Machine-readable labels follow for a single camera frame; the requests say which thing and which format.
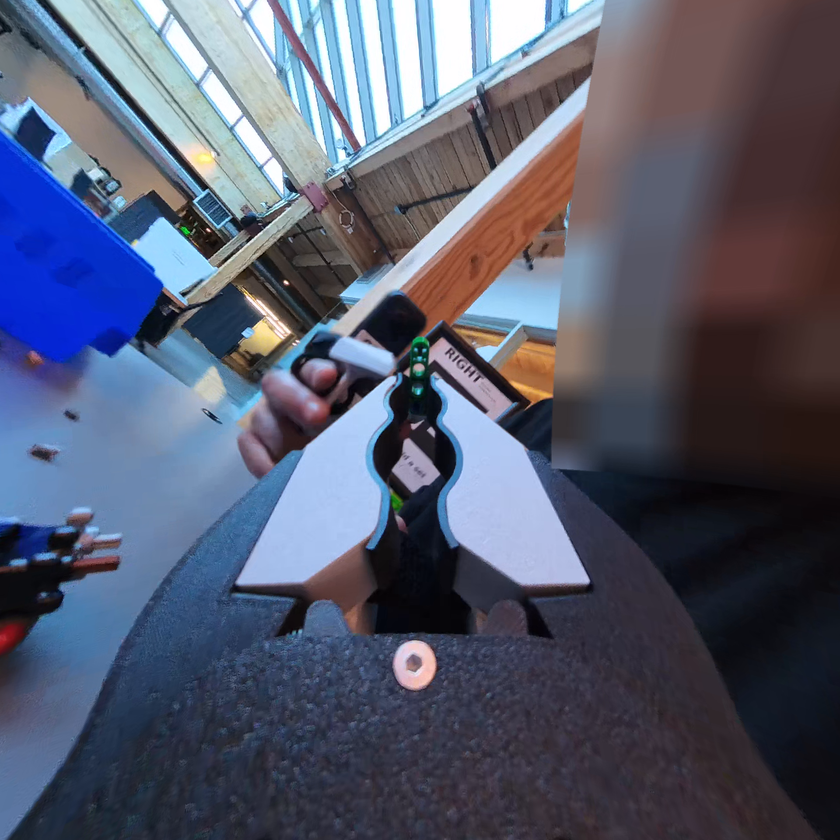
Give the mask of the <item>small black lego assembly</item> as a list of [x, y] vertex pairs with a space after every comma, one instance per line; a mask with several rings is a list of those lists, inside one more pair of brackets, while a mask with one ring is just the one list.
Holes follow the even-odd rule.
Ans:
[[39, 619], [57, 611], [64, 584], [116, 571], [121, 533], [94, 526], [89, 507], [54, 526], [1, 519], [1, 656], [18, 648]]

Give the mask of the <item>wooden pillar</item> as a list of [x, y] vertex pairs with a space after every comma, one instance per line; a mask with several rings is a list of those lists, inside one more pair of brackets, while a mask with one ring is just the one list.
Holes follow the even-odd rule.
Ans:
[[457, 321], [570, 202], [592, 79], [559, 107], [333, 327], [349, 337], [392, 291], [427, 323]]

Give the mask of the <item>green lego beam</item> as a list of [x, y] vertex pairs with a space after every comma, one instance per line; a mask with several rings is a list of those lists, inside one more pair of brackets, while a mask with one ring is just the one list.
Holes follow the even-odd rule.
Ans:
[[423, 421], [427, 416], [427, 395], [429, 382], [429, 351], [427, 338], [417, 336], [408, 352], [409, 406], [408, 416], [412, 422]]

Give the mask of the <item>white board panel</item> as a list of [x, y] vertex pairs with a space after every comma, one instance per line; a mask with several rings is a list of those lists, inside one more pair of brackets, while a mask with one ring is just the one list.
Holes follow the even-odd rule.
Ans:
[[132, 247], [153, 269], [155, 276], [180, 301], [184, 291], [208, 280], [216, 268], [167, 219], [158, 217], [132, 242]]

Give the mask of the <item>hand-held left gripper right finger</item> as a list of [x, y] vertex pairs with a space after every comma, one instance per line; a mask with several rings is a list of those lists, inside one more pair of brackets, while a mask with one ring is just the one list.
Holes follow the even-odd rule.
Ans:
[[444, 581], [473, 611], [580, 595], [588, 575], [528, 450], [443, 379], [429, 384]]

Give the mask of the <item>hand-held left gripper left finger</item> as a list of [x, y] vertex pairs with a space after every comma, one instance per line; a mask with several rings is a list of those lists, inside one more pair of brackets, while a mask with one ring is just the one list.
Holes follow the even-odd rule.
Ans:
[[391, 425], [388, 377], [303, 451], [235, 581], [238, 592], [357, 611], [390, 584], [400, 548], [391, 493], [374, 461]]

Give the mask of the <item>person's right hand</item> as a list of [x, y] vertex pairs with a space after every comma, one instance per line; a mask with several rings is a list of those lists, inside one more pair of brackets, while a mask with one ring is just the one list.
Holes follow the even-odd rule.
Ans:
[[267, 373], [261, 397], [238, 435], [238, 451], [248, 472], [261, 479], [290, 452], [305, 448], [325, 427], [330, 405], [323, 394], [339, 379], [330, 360], [309, 360], [300, 377], [289, 371]]

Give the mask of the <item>black framed marker sign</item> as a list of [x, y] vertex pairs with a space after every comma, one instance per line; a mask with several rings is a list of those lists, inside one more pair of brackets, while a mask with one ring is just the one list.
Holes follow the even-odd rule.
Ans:
[[[529, 401], [485, 361], [445, 322], [428, 333], [429, 370], [446, 381], [491, 420], [499, 422], [524, 409]], [[392, 492], [403, 501], [433, 483], [439, 473], [434, 462], [435, 431], [426, 420], [414, 418], [403, 441], [402, 456], [392, 470]]]

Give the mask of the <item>blue plastic bin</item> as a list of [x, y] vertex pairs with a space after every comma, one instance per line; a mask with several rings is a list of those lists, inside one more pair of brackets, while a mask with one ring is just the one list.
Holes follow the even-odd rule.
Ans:
[[109, 357], [138, 332], [163, 286], [137, 251], [15, 140], [1, 140], [1, 328], [66, 362]]

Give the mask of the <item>scattered loose lego pieces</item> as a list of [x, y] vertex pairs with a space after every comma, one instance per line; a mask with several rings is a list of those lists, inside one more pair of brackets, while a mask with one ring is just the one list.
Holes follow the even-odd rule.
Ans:
[[47, 463], [88, 446], [119, 456], [179, 450], [224, 425], [224, 393], [216, 373], [203, 393], [133, 349], [107, 356], [85, 351], [66, 364], [26, 365], [8, 397], [9, 417], [27, 453]]

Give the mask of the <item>person's dark sweater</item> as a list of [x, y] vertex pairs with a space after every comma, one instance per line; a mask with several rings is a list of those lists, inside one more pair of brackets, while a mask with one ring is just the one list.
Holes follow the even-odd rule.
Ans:
[[838, 493], [549, 467], [593, 580], [550, 602], [571, 653], [573, 838], [838, 838]]

